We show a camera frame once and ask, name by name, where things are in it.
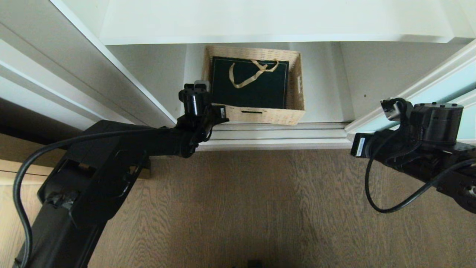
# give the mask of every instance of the shelf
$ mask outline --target shelf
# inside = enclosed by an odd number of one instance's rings
[[[51,1],[57,6],[68,6],[105,45],[283,41],[469,43],[475,37],[471,28],[474,22],[470,13],[465,15],[468,11],[462,8],[466,4],[463,0]]]
[[[411,42],[221,43],[302,53],[306,114],[301,123],[350,122],[397,95],[464,47]],[[200,80],[206,44],[108,46],[175,118],[178,91]]]

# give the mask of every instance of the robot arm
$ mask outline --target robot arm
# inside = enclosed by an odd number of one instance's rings
[[[174,128],[100,121],[81,136],[132,132],[74,143],[38,191],[43,204],[15,266],[87,267],[107,223],[117,213],[149,156],[190,157],[213,126],[227,122],[224,106],[211,104],[206,81],[186,84],[179,99],[185,115]]]
[[[381,104],[387,119],[400,122],[400,127],[374,134],[357,133],[351,150],[355,157],[369,158],[365,190],[371,206],[382,213],[395,212],[435,187],[462,208],[476,213],[476,147],[456,141],[463,107],[450,103],[413,106],[401,98]],[[397,206],[381,209],[369,191],[373,160],[425,184]]]

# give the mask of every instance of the woven basket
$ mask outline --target woven basket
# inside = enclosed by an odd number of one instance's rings
[[[289,50],[207,46],[203,61],[203,80],[211,80],[212,58],[228,57],[258,61],[289,61],[286,109],[236,107],[226,105],[230,121],[296,125],[305,113],[301,53]]]

